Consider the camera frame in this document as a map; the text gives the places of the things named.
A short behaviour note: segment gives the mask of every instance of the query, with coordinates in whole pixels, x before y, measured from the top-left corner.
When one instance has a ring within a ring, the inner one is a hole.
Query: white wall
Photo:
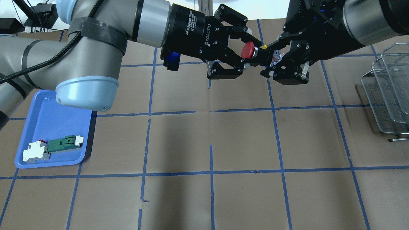
[[[35,6],[38,3],[45,3],[46,0],[29,0]],[[198,10],[197,0],[170,0],[171,3],[176,3],[191,9]],[[238,12],[246,15],[249,20],[253,19],[269,19],[269,18],[285,18],[287,15],[288,4],[290,0],[213,0],[213,11],[216,11],[218,6],[223,3]],[[27,20],[27,16],[16,6],[18,15],[22,22]],[[0,0],[0,18],[16,18],[17,13],[13,7],[12,0]],[[54,24],[54,29],[66,29],[68,25],[60,19]]]

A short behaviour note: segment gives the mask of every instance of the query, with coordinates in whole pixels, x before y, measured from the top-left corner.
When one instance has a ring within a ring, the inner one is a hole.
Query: blue tray
[[[92,117],[95,117],[92,110],[58,104],[54,91],[38,91],[31,102],[14,164],[19,169],[28,169],[80,163],[84,159],[87,150]],[[28,148],[29,143],[40,139],[48,143],[50,140],[64,138],[68,135],[83,136],[82,148],[51,153],[49,160],[38,160],[35,163],[23,162],[23,151]]]

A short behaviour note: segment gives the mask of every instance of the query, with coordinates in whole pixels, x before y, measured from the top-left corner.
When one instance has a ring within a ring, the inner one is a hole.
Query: red button
[[[254,51],[254,43],[249,41],[244,45],[243,50],[241,51],[241,58],[252,58]]]

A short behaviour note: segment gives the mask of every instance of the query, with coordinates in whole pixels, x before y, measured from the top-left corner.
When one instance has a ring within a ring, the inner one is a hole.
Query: metal wire basket
[[[382,52],[361,82],[379,130],[409,134],[409,43]]]

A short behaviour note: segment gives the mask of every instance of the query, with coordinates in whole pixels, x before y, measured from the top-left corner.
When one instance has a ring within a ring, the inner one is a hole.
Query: white component
[[[84,137],[75,136],[75,146],[80,146],[82,143],[84,143]]]
[[[28,149],[23,151],[23,162],[34,163],[49,158],[50,153],[47,151],[47,144],[41,141],[28,144]]]

